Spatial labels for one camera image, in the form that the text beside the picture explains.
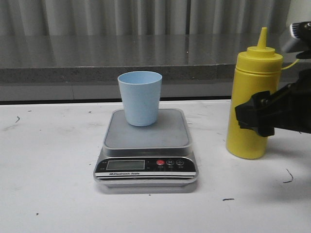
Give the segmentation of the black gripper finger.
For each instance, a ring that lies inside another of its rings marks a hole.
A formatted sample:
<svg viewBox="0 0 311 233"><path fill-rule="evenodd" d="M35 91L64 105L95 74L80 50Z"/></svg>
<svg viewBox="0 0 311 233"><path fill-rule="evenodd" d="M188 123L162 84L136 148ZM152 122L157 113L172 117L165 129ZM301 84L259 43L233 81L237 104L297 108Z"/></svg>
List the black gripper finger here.
<svg viewBox="0 0 311 233"><path fill-rule="evenodd" d="M253 130L261 137L275 134L275 128L297 131L294 113L294 83L275 93L262 91L235 107L236 120L241 129Z"/></svg>

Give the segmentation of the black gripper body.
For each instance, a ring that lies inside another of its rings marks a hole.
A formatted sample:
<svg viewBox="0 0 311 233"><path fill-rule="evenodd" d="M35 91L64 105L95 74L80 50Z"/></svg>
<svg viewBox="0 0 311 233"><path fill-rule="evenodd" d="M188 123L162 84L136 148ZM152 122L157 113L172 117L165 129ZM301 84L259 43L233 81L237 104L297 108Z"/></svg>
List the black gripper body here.
<svg viewBox="0 0 311 233"><path fill-rule="evenodd" d="M294 88L294 120L299 131L311 133L311 70L299 72Z"/></svg>

